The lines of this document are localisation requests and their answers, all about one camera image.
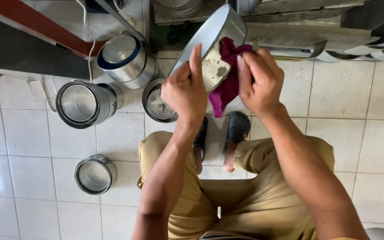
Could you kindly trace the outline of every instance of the leg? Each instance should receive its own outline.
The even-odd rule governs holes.
[[[142,177],[137,183],[139,188],[146,181],[172,135],[170,132],[154,132],[140,142],[139,160]],[[217,209],[202,192],[201,182],[195,171],[194,156],[191,152],[186,160],[182,192],[168,220],[169,239],[199,239],[217,222]]]
[[[333,147],[322,139],[307,138],[333,170]],[[235,169],[247,170],[258,176],[243,191],[240,203],[211,231],[259,239],[296,240],[312,225],[306,206],[282,175],[271,138],[239,143],[232,164]],[[305,234],[312,236],[313,230]]]

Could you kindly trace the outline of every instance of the left hand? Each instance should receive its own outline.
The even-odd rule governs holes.
[[[162,85],[161,98],[179,115],[178,123],[200,126],[207,109],[207,92],[202,79],[202,44]]]

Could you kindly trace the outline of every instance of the khaki pants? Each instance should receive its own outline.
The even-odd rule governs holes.
[[[139,188],[171,136],[170,132],[154,132],[141,141]],[[322,139],[307,138],[333,171],[333,147]],[[242,180],[200,180],[193,153],[189,153],[183,189],[168,220],[169,239],[196,240],[206,232],[258,239],[315,239],[312,217],[286,183],[271,138],[238,144],[233,166],[258,175]],[[217,217],[219,206],[221,219]]]

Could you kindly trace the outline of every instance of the hand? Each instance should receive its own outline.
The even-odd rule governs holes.
[[[284,82],[284,71],[278,67],[267,49],[256,54],[244,52],[237,56],[239,97],[245,107],[257,117],[273,115],[282,107],[280,94]],[[251,82],[253,74],[255,83]]]
[[[207,92],[202,80],[202,44],[162,85],[161,98],[179,115],[178,123],[199,127],[207,109]]]

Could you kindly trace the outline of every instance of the finger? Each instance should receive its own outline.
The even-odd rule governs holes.
[[[244,52],[242,57],[245,63],[250,67],[250,72],[253,74],[254,80],[257,83],[268,79],[273,75],[263,59],[256,54]]]
[[[189,58],[189,67],[193,82],[198,80],[201,80],[202,82],[201,52],[202,44],[200,43],[193,48]]]
[[[264,60],[266,65],[274,74],[282,73],[282,69],[278,67],[278,64],[276,64],[274,57],[272,56],[272,54],[269,52],[267,48],[263,48],[263,47],[260,48],[257,51],[257,55],[259,55]]]
[[[184,82],[189,79],[191,71],[189,69],[189,61],[180,65],[167,79],[166,82]]]
[[[236,56],[236,62],[238,64],[239,96],[247,96],[253,93],[250,67],[240,55]]]

